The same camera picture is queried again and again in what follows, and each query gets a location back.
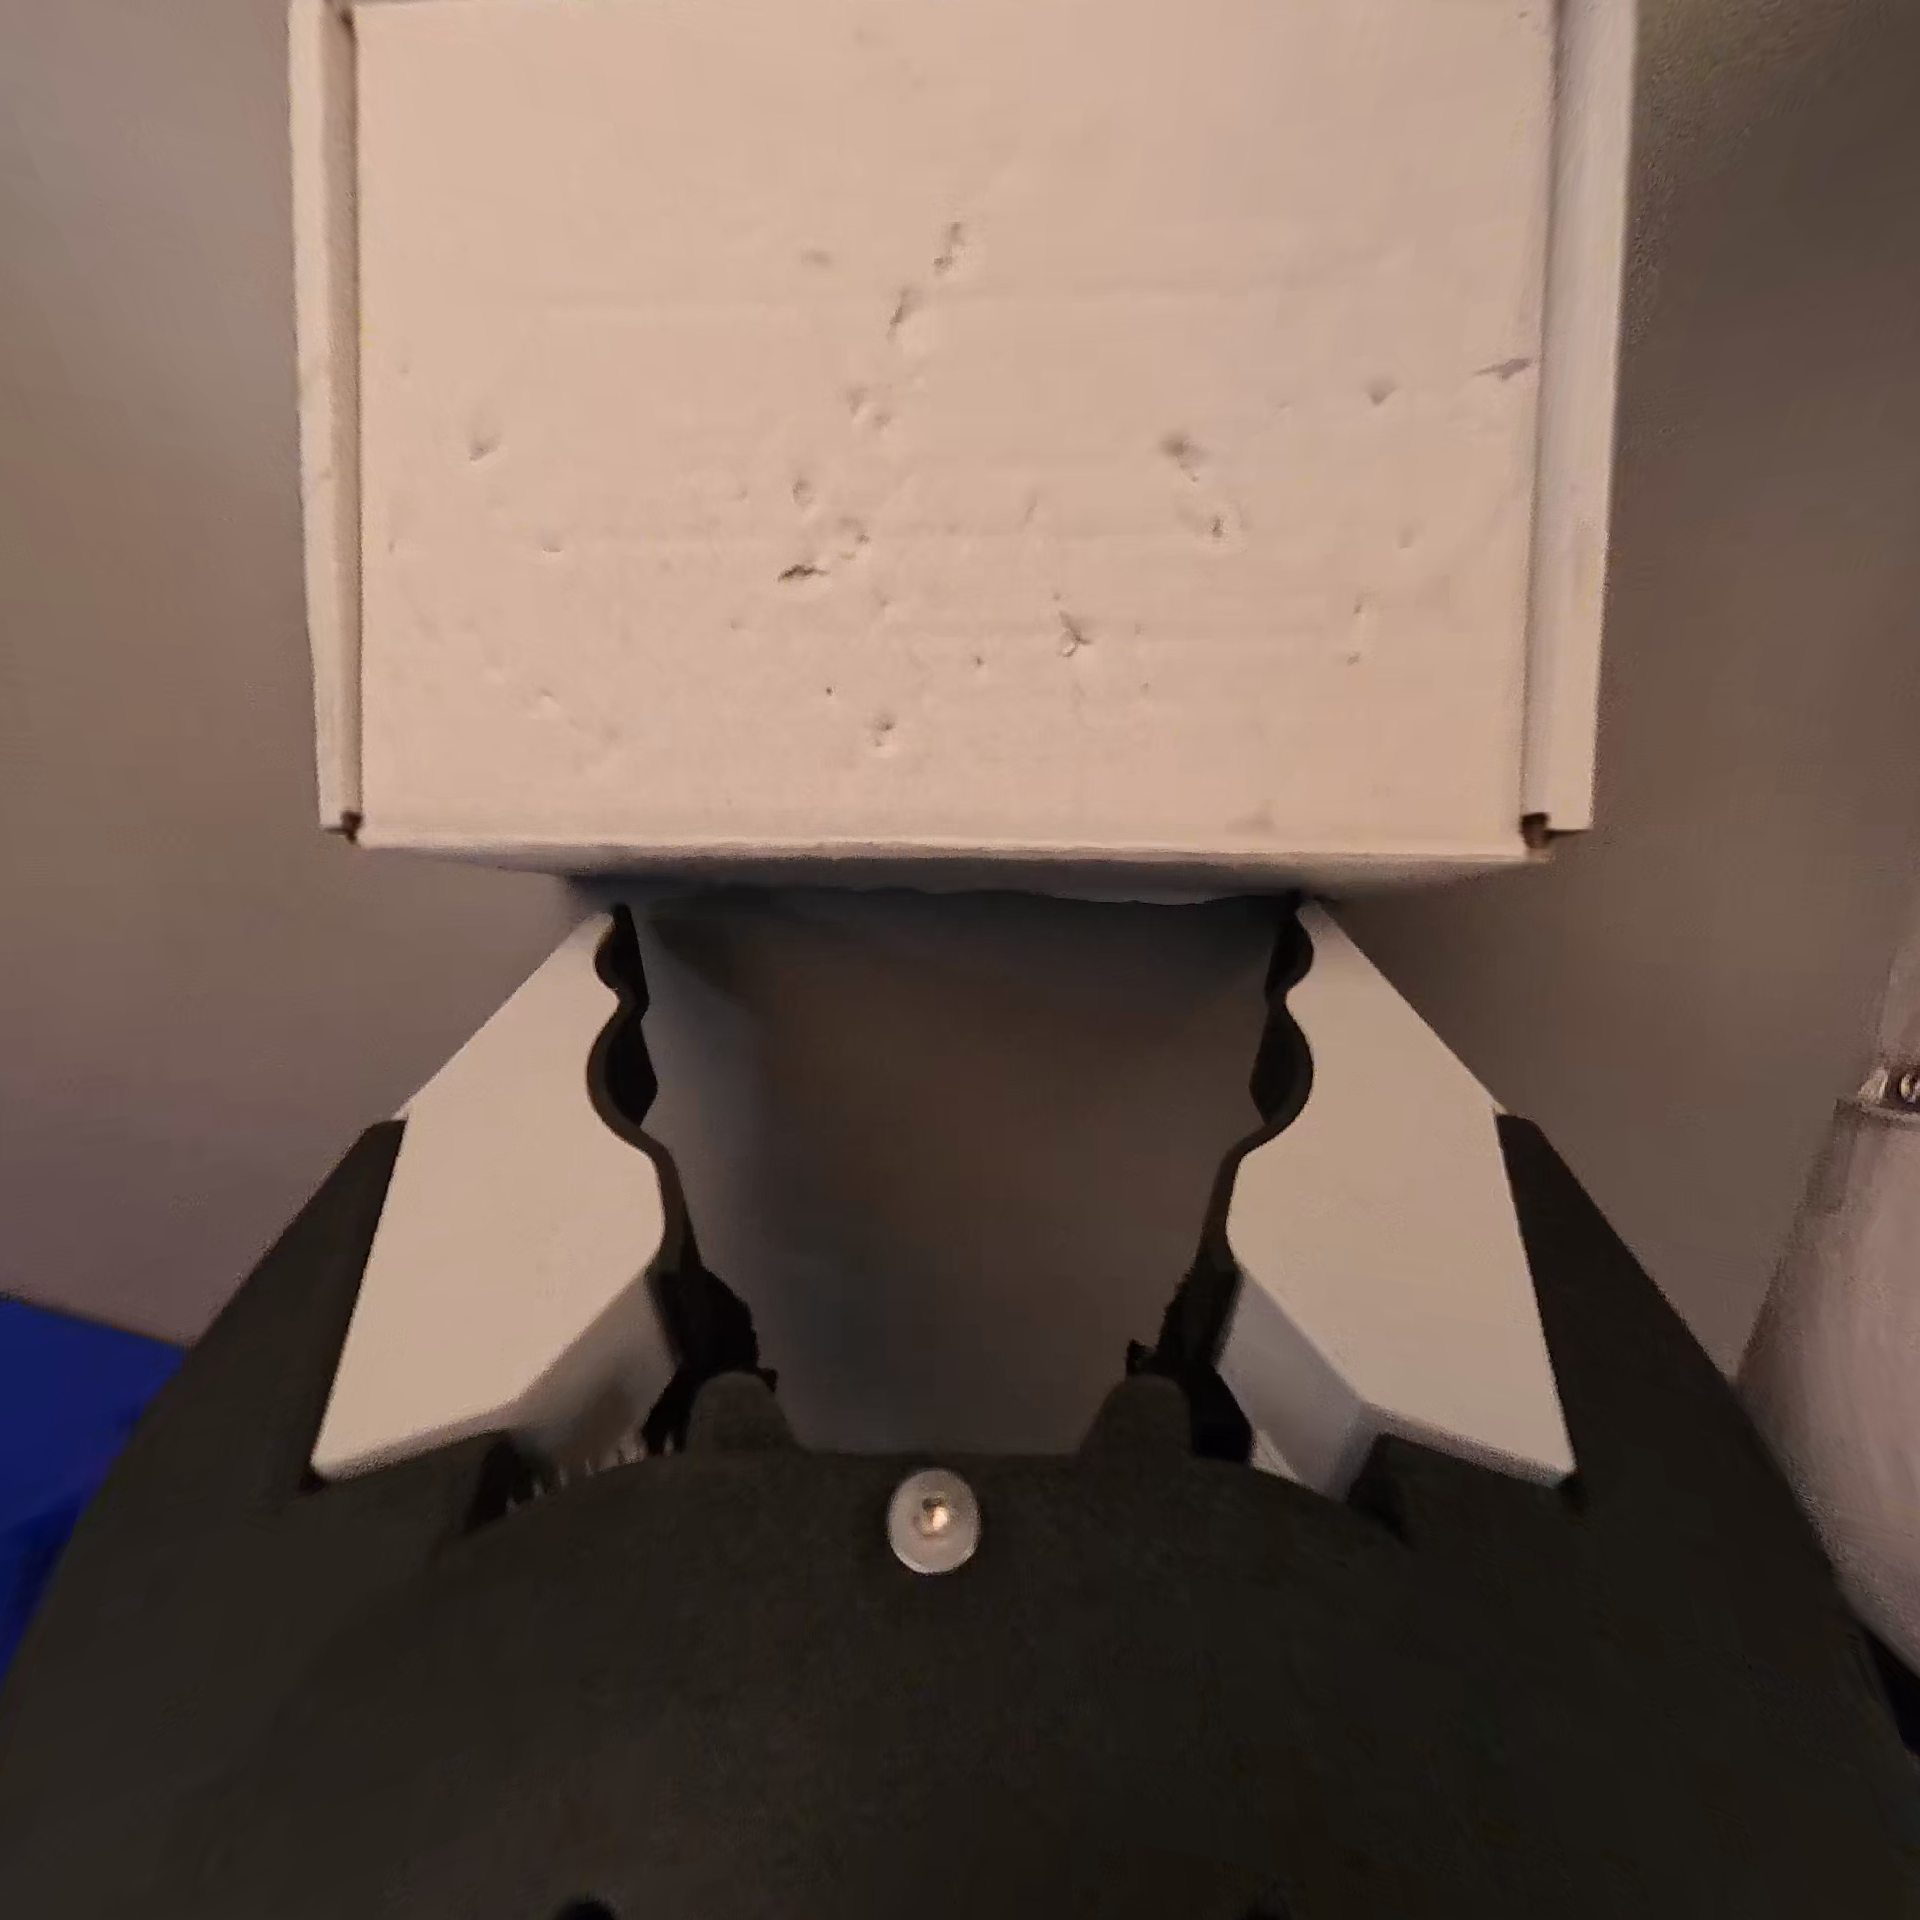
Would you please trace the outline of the person's white jacket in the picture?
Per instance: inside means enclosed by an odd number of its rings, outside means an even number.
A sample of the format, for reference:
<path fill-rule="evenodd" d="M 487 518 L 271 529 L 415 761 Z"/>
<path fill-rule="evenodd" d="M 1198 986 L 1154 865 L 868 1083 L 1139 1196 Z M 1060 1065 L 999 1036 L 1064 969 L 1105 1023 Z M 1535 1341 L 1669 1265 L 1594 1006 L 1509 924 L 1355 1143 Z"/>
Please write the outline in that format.
<path fill-rule="evenodd" d="M 1918 1666 L 1918 1062 L 1838 1101 L 1742 1394 L 1863 1625 Z"/>

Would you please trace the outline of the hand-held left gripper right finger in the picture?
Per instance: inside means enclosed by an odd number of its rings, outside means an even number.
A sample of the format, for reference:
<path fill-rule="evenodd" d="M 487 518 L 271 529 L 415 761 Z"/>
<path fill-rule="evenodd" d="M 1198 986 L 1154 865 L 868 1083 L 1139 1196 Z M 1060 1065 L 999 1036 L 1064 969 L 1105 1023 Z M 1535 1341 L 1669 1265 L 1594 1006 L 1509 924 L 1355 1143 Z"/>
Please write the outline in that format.
<path fill-rule="evenodd" d="M 1269 904 L 1251 1128 L 1132 1374 L 1192 1455 L 1342 1497 L 1384 1441 L 1517 1482 L 1575 1472 L 1501 1104 L 1328 906 Z"/>

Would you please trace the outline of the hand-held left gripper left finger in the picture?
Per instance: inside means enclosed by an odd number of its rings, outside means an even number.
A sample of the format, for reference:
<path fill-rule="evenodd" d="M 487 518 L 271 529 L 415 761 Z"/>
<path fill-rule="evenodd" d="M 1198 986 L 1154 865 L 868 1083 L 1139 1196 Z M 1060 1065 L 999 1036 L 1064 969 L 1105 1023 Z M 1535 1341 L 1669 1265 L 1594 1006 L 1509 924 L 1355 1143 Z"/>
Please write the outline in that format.
<path fill-rule="evenodd" d="M 313 1453 L 328 1481 L 507 1436 L 558 1471 L 685 1444 L 724 1374 L 772 1382 L 651 1131 L 633 909 L 582 921 L 402 1109 Z"/>

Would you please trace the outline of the blue plastic bin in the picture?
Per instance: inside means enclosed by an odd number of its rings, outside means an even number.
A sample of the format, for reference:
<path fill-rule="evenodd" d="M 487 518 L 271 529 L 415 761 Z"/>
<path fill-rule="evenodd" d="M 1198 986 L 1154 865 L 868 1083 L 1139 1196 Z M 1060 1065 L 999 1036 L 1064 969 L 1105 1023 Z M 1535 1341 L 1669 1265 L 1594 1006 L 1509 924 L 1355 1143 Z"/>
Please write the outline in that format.
<path fill-rule="evenodd" d="M 80 1514 L 185 1348 L 2 1300 L 2 1669 Z"/>

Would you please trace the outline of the white cardboard box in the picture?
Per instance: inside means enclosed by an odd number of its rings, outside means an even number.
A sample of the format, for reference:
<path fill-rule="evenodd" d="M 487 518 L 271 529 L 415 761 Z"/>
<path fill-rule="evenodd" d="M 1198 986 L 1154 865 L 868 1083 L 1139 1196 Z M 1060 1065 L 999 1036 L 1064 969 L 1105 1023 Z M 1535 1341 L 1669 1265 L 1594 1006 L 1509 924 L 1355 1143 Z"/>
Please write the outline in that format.
<path fill-rule="evenodd" d="M 1637 3 L 288 3 L 320 822 L 1209 895 L 1596 811 Z"/>

